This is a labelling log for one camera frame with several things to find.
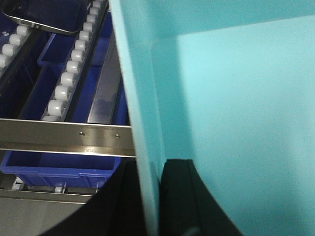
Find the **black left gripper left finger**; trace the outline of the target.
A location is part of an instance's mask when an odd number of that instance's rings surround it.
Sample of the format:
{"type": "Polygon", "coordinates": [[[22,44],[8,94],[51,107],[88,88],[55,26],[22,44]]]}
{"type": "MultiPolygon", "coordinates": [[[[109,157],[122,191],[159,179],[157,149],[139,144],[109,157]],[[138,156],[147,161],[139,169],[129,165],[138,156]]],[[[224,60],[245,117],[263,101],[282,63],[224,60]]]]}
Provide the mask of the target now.
{"type": "Polygon", "coordinates": [[[136,162],[124,160],[86,204],[43,235],[147,235],[136,162]]]}

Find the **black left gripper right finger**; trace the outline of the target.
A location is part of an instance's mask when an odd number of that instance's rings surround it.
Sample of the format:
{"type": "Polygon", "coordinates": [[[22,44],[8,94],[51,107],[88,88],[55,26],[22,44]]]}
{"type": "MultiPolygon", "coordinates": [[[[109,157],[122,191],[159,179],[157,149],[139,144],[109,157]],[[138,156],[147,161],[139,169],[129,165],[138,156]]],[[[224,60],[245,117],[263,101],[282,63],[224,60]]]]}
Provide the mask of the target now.
{"type": "Polygon", "coordinates": [[[206,188],[191,159],[168,159],[159,189],[162,236],[240,236],[206,188]]]}

